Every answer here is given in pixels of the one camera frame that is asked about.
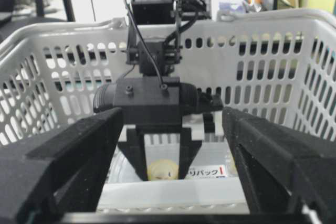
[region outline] basket hole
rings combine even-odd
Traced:
[[[257,78],[258,80],[262,80],[264,77],[264,71],[265,71],[265,61],[261,60],[258,64],[258,73]]]
[[[253,79],[254,75],[254,61],[250,61],[247,67],[247,80],[250,81]]]
[[[303,107],[302,107],[302,114],[303,115],[305,115],[305,113],[306,113],[307,103],[308,103],[308,95],[306,95],[306,98],[305,98],[304,103],[303,103]]]
[[[231,87],[226,87],[225,89],[225,104],[231,103]]]
[[[85,114],[90,114],[91,113],[91,104],[89,104],[88,98],[86,95],[81,95],[80,96],[80,103],[82,105],[83,111]]]
[[[295,78],[295,74],[296,74],[296,70],[298,68],[298,60],[295,59],[295,60],[292,60],[290,62],[290,66],[289,66],[289,73],[288,73],[288,78],[290,80],[294,79]]]
[[[70,104],[68,102],[68,99],[65,96],[61,96],[59,98],[59,101],[62,105],[63,111],[65,115],[71,115],[71,108],[70,108]]]
[[[223,37],[223,36],[219,36],[219,37],[217,38],[218,46],[219,46],[219,47],[224,47],[224,46],[225,46],[225,41],[226,41],[225,37]]]
[[[266,118],[267,117],[267,108],[263,108],[262,110],[261,110],[261,118]]]
[[[296,113],[295,118],[294,118],[294,122],[293,122],[293,130],[297,130],[297,128],[296,128],[297,121],[298,121],[298,114]]]
[[[315,55],[315,52],[316,52],[316,49],[317,49],[317,44],[319,42],[319,38],[318,37],[315,37],[314,39],[314,43],[313,43],[313,49],[311,50],[311,58],[313,59],[314,58],[314,55]]]
[[[235,91],[235,104],[239,104],[240,103],[240,95],[241,95],[241,87],[237,86],[236,87],[236,91]]]
[[[51,55],[50,48],[48,48],[48,47],[43,48],[43,54],[46,58],[48,68],[50,68],[50,69],[55,68],[56,64],[55,64],[55,61],[54,61],[54,59]]]
[[[288,84],[286,85],[285,95],[283,96],[284,103],[287,103],[290,101],[291,93],[292,93],[292,85]]]
[[[314,69],[313,73],[311,75],[311,78],[310,78],[309,90],[311,90],[312,87],[313,87],[313,84],[314,84],[314,81],[315,81],[315,76],[316,76],[316,70]]]
[[[51,129],[55,128],[55,123],[52,119],[52,116],[50,115],[50,111],[48,109],[45,110],[45,116],[48,121],[48,124],[50,125]]]
[[[218,95],[218,96],[222,95],[222,88],[221,87],[216,88],[216,95]]]
[[[245,88],[245,98],[244,98],[245,104],[249,104],[250,99],[251,99],[251,86],[246,86],[246,88]]]
[[[0,132],[0,143],[2,145],[7,145],[9,144],[7,137],[5,136],[4,133]]]
[[[83,85],[83,82],[82,82],[82,77],[81,75],[79,74],[78,71],[75,71],[73,73],[74,75],[74,81],[75,81],[75,86],[77,88],[78,91],[83,91],[84,90],[84,85]]]
[[[4,93],[4,91],[0,90],[0,104],[1,104],[1,107],[6,114],[9,114],[10,108],[9,108],[9,104],[7,102],[6,97],[7,97],[7,95]]]
[[[237,67],[237,81],[241,81],[244,75],[244,62],[240,61]]]
[[[229,40],[229,45],[233,47],[236,45],[236,43],[237,43],[236,36],[232,36],[231,39]]]
[[[38,131],[35,127],[33,127],[31,132],[33,133],[33,135],[38,135]]]
[[[83,71],[84,74],[84,80],[85,80],[85,86],[87,90],[93,90],[93,83],[92,83],[92,77],[88,70]]]
[[[254,103],[259,103],[260,93],[261,93],[261,86],[256,85],[255,92],[254,92]]]
[[[268,75],[267,75],[267,78],[268,78],[269,80],[273,79],[275,69],[276,69],[276,61],[275,61],[275,60],[271,60],[271,61],[269,62]]]
[[[313,109],[313,101],[310,101],[309,106],[308,106],[308,111],[307,111],[307,114],[306,114],[306,119],[307,120],[309,120],[312,109]]]
[[[326,68],[328,57],[329,57],[329,52],[330,52],[330,48],[326,47],[326,51],[324,52],[323,60],[322,60],[322,66],[321,66],[322,69]]]
[[[119,43],[119,50],[122,51],[122,52],[125,52],[126,51],[126,48],[127,48],[127,44],[126,42],[120,42]]]
[[[23,92],[23,85],[21,84],[21,81],[17,81],[18,74],[16,74],[16,77],[13,78],[10,76],[9,78],[9,85],[12,87],[13,94],[15,95],[15,99],[20,99],[20,94]]]
[[[324,81],[323,84],[322,84],[320,95],[319,95],[319,102],[322,102],[322,99],[323,99],[323,96],[324,96],[324,93],[325,93],[326,89],[327,89],[327,81]]]
[[[259,37],[258,35],[252,35],[251,45],[250,45],[250,55],[255,55],[257,53]]]
[[[262,55],[267,54],[269,41],[270,41],[269,34],[263,34],[261,37],[261,54]]]
[[[65,47],[65,53],[67,54],[69,63],[72,66],[75,66],[77,63],[76,63],[76,60],[75,60],[74,53],[72,52],[72,48],[70,46]]]
[[[44,100],[44,96],[40,90],[40,87],[38,86],[38,84],[35,85],[35,90],[36,90],[36,94],[37,94],[37,97],[38,97],[38,100],[40,102],[40,104],[42,106],[44,106],[46,104],[45,100]]]
[[[213,47],[215,45],[215,39],[213,37],[209,37],[206,41],[208,47]]]
[[[16,138],[17,139],[22,139],[23,138],[23,133],[21,131],[21,124],[18,124],[15,117],[13,117],[13,116],[10,118],[10,120],[11,120],[10,124],[12,126],[12,129],[13,129],[14,133],[15,133]]]
[[[320,63],[320,60],[321,60],[321,57],[322,57],[323,49],[324,49],[324,42],[321,41],[321,43],[320,43],[320,47],[319,47],[319,51],[318,51],[318,54],[317,54],[317,56],[316,56],[316,64],[319,64],[319,63]]]
[[[78,54],[79,62],[82,65],[85,65],[86,64],[86,59],[85,59],[85,54],[84,54],[84,50],[83,50],[82,46],[77,45],[76,46],[76,51],[77,51],[77,54]]]
[[[9,138],[9,141],[11,141],[12,143],[15,143],[17,141],[11,127],[8,124],[5,125],[5,132]]]
[[[286,33],[285,34],[285,41],[284,41],[284,48],[282,50],[282,52],[286,55],[289,53],[290,50],[290,44],[293,40],[293,35],[292,33]]]
[[[31,98],[32,98],[32,101],[34,103],[34,106],[35,106],[36,110],[38,112],[40,112],[41,111],[41,105],[40,105],[40,103],[38,101],[38,98],[35,96],[34,92],[32,93]]]
[[[296,34],[294,53],[296,54],[301,53],[302,43],[304,39],[305,37],[301,31]]]
[[[305,85],[307,85],[307,83],[308,83],[310,70],[311,70],[311,67],[310,67],[310,65],[308,65],[307,72],[306,72],[306,77],[305,77]]]
[[[104,73],[104,79],[105,79],[105,82],[106,82],[106,83],[110,83],[110,82],[112,82],[112,74],[111,74],[111,70],[105,68],[103,73]]]
[[[63,91],[63,87],[62,87],[62,84],[60,82],[58,72],[52,72],[51,73],[51,78],[54,81],[56,90],[59,91],[59,92],[62,92]]]
[[[50,103],[49,104],[49,111],[50,111],[50,114],[52,116],[52,119],[54,120],[55,123],[57,123],[57,115],[56,115],[56,112],[55,112],[55,109],[54,109],[54,106]]]
[[[43,128],[45,129],[45,131],[50,131],[50,125],[46,119],[46,117],[44,115],[41,115],[41,124],[43,126]]]
[[[315,133],[317,134],[320,130],[321,124],[322,124],[322,120],[323,120],[323,114],[321,113],[319,116],[319,120],[317,121],[317,125],[315,128]]]
[[[322,77],[321,77],[321,75],[319,74],[319,76],[317,77],[317,82],[316,82],[316,84],[314,85],[314,86],[315,86],[315,87],[314,87],[314,95],[317,94],[317,91],[318,91],[319,88],[320,88],[320,82],[321,82],[321,79],[322,79]]]
[[[326,133],[327,133],[327,129],[328,129],[329,123],[328,120],[325,121],[322,131],[321,131],[321,138],[326,138]]]
[[[44,94],[45,99],[49,100],[49,93],[48,93],[48,91],[46,89],[46,86],[44,85],[43,81],[40,82],[40,87],[41,87],[41,90]]]
[[[265,87],[264,103],[268,103],[269,102],[270,96],[271,96],[271,85],[267,85]]]
[[[74,85],[72,84],[71,77],[70,77],[70,74],[69,74],[68,71],[63,71],[62,72],[62,79],[65,83],[65,87],[66,87],[67,91],[73,92],[73,90],[75,88],[74,88]]]
[[[95,66],[97,64],[97,58],[96,58],[96,53],[94,51],[94,45],[92,43],[88,43],[86,45],[86,49],[89,54],[89,59],[90,59],[91,64]]]
[[[286,66],[287,66],[287,61],[282,60],[279,66],[279,73],[278,73],[279,80],[282,80],[285,77]]]
[[[68,124],[74,124],[74,123],[75,123],[74,119],[68,118]]]
[[[270,114],[270,117],[269,117],[270,122],[275,123],[276,115],[277,115],[277,109],[273,108],[271,110],[271,114]]]
[[[252,109],[252,115],[255,115],[255,116],[258,115],[258,109],[257,108]]]
[[[108,48],[109,48],[109,51],[110,53],[114,54],[115,52],[117,52],[117,46],[114,42],[110,42],[108,44]]]
[[[298,129],[297,129],[298,131],[301,131],[301,125],[302,125],[302,120],[300,119],[298,123]]]
[[[336,54],[335,52],[331,52],[331,57],[330,57],[330,61],[327,65],[327,74],[330,75],[331,73],[331,70],[333,69],[333,65],[335,63],[335,60],[336,60]]]
[[[196,39],[196,47],[197,48],[202,48],[203,47],[203,39],[202,38]]]
[[[55,54],[56,54],[58,66],[60,68],[65,68],[67,63],[66,63],[66,61],[63,57],[61,48],[57,46],[57,47],[54,48],[54,51],[55,51]]]
[[[330,87],[329,88],[329,91],[328,91],[328,94],[327,94],[327,98],[325,100],[325,103],[324,103],[324,108],[326,109],[329,105],[329,97],[331,97],[331,93],[332,93],[332,88]],[[336,93],[332,99],[332,102],[330,103],[330,109],[329,109],[329,114],[330,115],[333,115],[334,113],[334,110],[335,110],[335,106],[336,106]]]
[[[185,48],[190,49],[192,46],[192,41],[191,39],[186,39],[185,40]]]
[[[275,33],[273,37],[272,54],[276,55],[279,52],[280,41],[281,41],[281,34]]]
[[[240,44],[239,44],[239,55],[244,56],[246,53],[246,46],[247,46],[247,36],[242,35],[240,38]]]
[[[313,116],[311,118],[311,126],[313,127],[314,125],[314,122],[316,121],[316,116],[317,116],[317,113],[319,112],[318,108],[316,107],[315,110],[314,110],[314,113],[313,113]]]
[[[26,73],[28,73],[27,78],[30,79],[30,80],[34,80],[35,76],[33,74],[32,68],[30,67],[29,60],[25,59],[24,64],[25,64],[25,68],[27,70]]]
[[[7,100],[9,102],[9,104],[12,107],[14,107],[15,106],[15,99],[13,97],[11,89],[9,89],[9,84],[7,84],[7,82],[3,83],[3,91],[4,91],[4,95],[7,97]]]
[[[275,87],[273,102],[278,103],[280,101],[282,85],[278,84]]]
[[[332,127],[330,127],[330,131],[329,131],[329,134],[327,136],[328,141],[332,141],[332,142],[334,141],[334,139],[332,139],[333,134],[334,134],[334,129]]]
[[[97,88],[100,87],[102,85],[103,79],[102,79],[101,73],[100,73],[100,71],[98,69],[95,69],[93,71],[93,78],[94,78],[94,80],[96,82]]]
[[[107,56],[106,56],[106,46],[103,43],[98,43],[97,45],[100,61],[102,64],[107,64]]]

